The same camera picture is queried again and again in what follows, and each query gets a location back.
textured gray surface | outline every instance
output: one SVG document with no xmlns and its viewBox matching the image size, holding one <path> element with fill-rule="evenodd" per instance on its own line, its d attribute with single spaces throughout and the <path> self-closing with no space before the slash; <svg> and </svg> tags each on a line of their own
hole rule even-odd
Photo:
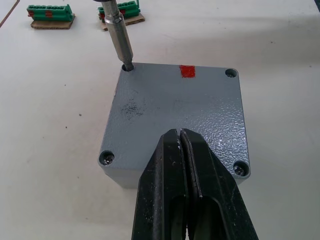
<svg viewBox="0 0 320 240">
<path fill-rule="evenodd" d="M 121 70 L 101 145 L 100 152 L 115 156 L 112 164 L 100 164 L 108 176 L 137 187 L 160 136 L 175 128 L 202 134 L 234 177 L 234 162 L 250 166 L 238 76 L 227 77 L 227 68 L 196 66 L 194 78 L 182 78 L 179 65 L 134 66 Z"/>
</svg>

cardboard piece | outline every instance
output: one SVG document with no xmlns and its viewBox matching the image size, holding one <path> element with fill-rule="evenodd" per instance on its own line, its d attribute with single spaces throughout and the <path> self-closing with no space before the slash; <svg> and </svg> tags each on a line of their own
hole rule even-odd
<svg viewBox="0 0 320 240">
<path fill-rule="evenodd" d="M 131 24 L 141 23 L 141 22 L 144 22 L 144 21 L 145 21 L 145 17 L 141 13 L 139 13 L 138 16 L 133 16 L 133 17 L 129 17 L 129 18 L 124 19 L 124 22 L 125 22 L 126 26 L 127 25 L 131 25 Z M 101 20 L 100 20 L 100 23 L 101 23 L 102 29 L 104 31 L 108 31 L 107 25 L 104 22 L 102 22 Z"/>
<path fill-rule="evenodd" d="M 72 21 L 33 21 L 31 27 L 34 29 L 70 29 L 76 15 L 73 14 Z"/>
</svg>

white work surface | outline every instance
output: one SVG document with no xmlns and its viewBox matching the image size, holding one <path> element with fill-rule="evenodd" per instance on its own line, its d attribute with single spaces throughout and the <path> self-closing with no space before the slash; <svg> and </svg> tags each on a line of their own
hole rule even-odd
<svg viewBox="0 0 320 240">
<path fill-rule="evenodd" d="M 29 4 L 70 4 L 76 18 L 70 30 L 35 30 Z M 239 189 L 259 239 L 318 240 L 314 0 L 140 4 L 146 21 L 127 28 L 135 62 L 239 71 L 252 172 Z M 1 240 L 131 239 L 137 190 L 97 163 L 122 65 L 97 6 L 22 0 L 0 28 Z"/>
</svg>

metal screwdriver shaft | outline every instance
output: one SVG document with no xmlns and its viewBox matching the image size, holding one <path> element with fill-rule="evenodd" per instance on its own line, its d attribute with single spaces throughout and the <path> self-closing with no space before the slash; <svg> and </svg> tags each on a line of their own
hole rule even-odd
<svg viewBox="0 0 320 240">
<path fill-rule="evenodd" d="M 131 44 L 129 41 L 125 19 L 122 13 L 118 9 L 116 0 L 95 0 L 102 3 L 105 23 L 110 32 L 110 36 L 118 55 L 118 58 L 124 64 L 125 71 L 131 71 L 134 69 L 132 64 L 132 58 L 134 54 L 132 52 Z"/>
</svg>

green terminal block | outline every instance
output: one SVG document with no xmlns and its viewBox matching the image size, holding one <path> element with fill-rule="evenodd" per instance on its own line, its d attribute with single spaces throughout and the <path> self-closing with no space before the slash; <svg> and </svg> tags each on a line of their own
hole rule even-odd
<svg viewBox="0 0 320 240">
<path fill-rule="evenodd" d="M 29 13 L 28 17 L 32 17 L 35 21 L 71 22 L 75 17 L 69 4 L 66 6 L 29 5 L 26 10 Z"/>
<path fill-rule="evenodd" d="M 135 1 L 128 1 L 124 3 L 118 3 L 118 8 L 119 11 L 122 13 L 123 17 L 125 19 L 136 17 L 140 13 L 140 8 L 139 8 L 139 0 Z M 105 11 L 104 8 L 98 7 L 99 11 L 99 19 L 105 23 Z"/>
</svg>

